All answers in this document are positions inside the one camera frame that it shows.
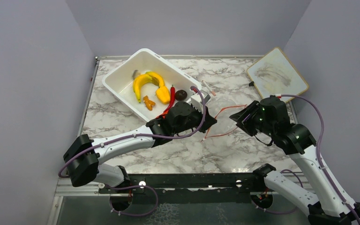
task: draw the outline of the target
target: table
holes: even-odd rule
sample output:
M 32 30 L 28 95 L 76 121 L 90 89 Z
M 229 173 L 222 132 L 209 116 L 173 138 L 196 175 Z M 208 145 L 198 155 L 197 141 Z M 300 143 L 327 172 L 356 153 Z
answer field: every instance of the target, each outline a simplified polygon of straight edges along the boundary
M 217 93 L 236 104 L 249 104 L 261 100 L 246 74 L 246 69 L 258 58 L 190 58 L 169 59 L 198 81 L 205 80 Z M 87 107 L 83 134 L 90 138 L 109 137 L 139 128 L 145 121 L 138 118 L 102 84 L 102 79 L 112 69 L 126 60 L 100 60 L 90 102 Z M 289 104 L 291 121 L 294 116 Z M 300 171 L 297 165 L 276 146 L 267 147 L 240 129 L 229 135 L 208 138 L 205 134 L 173 140 L 151 149 L 136 150 L 113 158 L 106 163 L 122 165 L 128 173 L 246 173 L 270 163 L 277 170 Z M 260 135 L 269 143 L 269 137 Z

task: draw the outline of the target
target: red chili pepper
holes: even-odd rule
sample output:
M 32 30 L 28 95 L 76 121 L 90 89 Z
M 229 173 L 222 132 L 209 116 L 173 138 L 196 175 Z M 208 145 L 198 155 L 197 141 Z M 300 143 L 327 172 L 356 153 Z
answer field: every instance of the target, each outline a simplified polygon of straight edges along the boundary
M 170 88 L 170 102 L 169 102 L 168 107 L 164 110 L 164 113 L 167 113 L 167 111 L 169 111 L 169 109 L 173 106 L 175 94 L 176 94 L 176 91 L 175 91 L 174 87 L 172 86 Z

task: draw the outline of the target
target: gray wall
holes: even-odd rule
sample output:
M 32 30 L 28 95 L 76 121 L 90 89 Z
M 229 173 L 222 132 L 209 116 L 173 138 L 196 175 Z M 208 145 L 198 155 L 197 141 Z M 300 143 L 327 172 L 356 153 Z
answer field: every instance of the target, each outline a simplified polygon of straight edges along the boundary
M 310 0 L 66 0 L 92 51 L 265 54 L 283 48 Z
M 93 68 L 64 0 L 0 0 L 0 224 L 46 223 Z
M 322 112 L 324 158 L 360 202 L 360 0 L 313 0 L 285 53 L 310 85 L 305 96 Z M 295 107 L 318 136 L 315 111 L 298 100 Z

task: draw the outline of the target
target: banana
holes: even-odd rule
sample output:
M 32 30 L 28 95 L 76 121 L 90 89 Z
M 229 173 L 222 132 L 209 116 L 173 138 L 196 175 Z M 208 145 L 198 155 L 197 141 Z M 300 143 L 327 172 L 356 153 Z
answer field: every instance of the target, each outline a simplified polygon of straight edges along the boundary
M 141 103 L 141 88 L 146 83 L 152 83 L 151 76 L 147 74 L 140 75 L 133 81 L 133 91 L 139 103 Z
M 146 72 L 146 74 L 148 74 L 152 77 L 152 83 L 155 84 L 156 86 L 158 86 L 160 88 L 165 86 L 165 81 L 159 74 L 152 72 L 152 71 Z

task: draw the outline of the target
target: metal frame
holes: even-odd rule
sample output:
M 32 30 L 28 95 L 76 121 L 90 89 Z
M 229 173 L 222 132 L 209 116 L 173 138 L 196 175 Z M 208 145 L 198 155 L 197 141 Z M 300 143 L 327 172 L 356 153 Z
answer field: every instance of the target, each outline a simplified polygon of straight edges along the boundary
M 161 56 L 164 57 L 165 59 L 234 59 L 234 58 L 247 59 L 247 58 L 262 57 L 262 55 L 161 55 Z M 84 107 L 84 110 L 82 113 L 82 118 L 81 118 L 80 126 L 78 129 L 78 133 L 77 133 L 78 136 L 82 134 L 83 125 L 84 125 L 85 118 L 86 118 L 86 112 L 87 112 L 87 109 L 89 106 L 90 97 L 91 97 L 91 94 L 93 91 L 93 85 L 94 85 L 94 82 L 96 79 L 100 61 L 101 60 L 125 60 L 125 59 L 128 59 L 129 57 L 130 57 L 130 55 L 129 56 L 100 56 L 100 57 L 95 58 L 96 65 L 95 65 L 95 69 L 93 72 L 93 76 L 92 76 L 92 80 L 91 80 L 91 84 L 90 84 L 90 88 L 89 88 L 88 98 L 86 99 L 85 107 Z M 294 116 L 295 123 L 298 123 L 296 110 L 294 109 L 294 105 L 293 105 L 292 101 L 290 101 L 289 104 L 290 104 L 291 111 Z M 306 190 L 313 191 L 310 184 L 308 183 L 308 180 L 304 176 L 304 174 L 301 172 L 297 172 L 297 175 L 301 179 L 304 188 Z M 293 176 L 292 174 L 284 174 L 284 176 L 295 183 L 299 183 L 298 180 L 296 179 L 296 177 Z M 48 221 L 46 224 L 47 225 L 56 225 L 57 224 L 58 219 L 59 219 L 60 209 L 61 209 L 61 206 L 63 203 L 63 198 L 65 196 L 113 196 L 113 197 L 116 196 L 116 197 L 120 197 L 120 196 L 128 195 L 128 194 L 118 194 L 118 193 L 101 194 L 101 193 L 99 193 L 99 190 L 100 189 L 98 187 L 98 183 L 96 183 L 96 182 L 91 182 L 82 187 L 73 187 L 71 184 L 71 181 L 69 179 L 59 179 L 57 182 L 49 218 L 48 218 Z M 260 193 L 261 192 L 250 192 L 250 195 L 256 195 L 256 194 L 260 194 Z M 277 192 L 268 192 L 268 194 L 277 195 L 278 193 Z

